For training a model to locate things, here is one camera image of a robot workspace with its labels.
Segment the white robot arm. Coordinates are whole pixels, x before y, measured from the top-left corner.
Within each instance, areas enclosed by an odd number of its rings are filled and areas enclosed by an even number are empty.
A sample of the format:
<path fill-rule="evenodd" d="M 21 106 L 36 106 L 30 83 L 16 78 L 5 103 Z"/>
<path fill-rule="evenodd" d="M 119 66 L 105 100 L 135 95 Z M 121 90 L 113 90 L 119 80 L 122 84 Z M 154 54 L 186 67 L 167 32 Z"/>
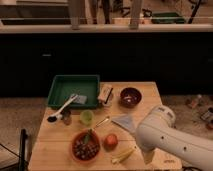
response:
<path fill-rule="evenodd" d="M 175 113 L 157 105 L 135 130 L 135 141 L 142 152 L 159 148 L 202 169 L 213 171 L 213 140 L 188 134 L 173 127 Z"/>

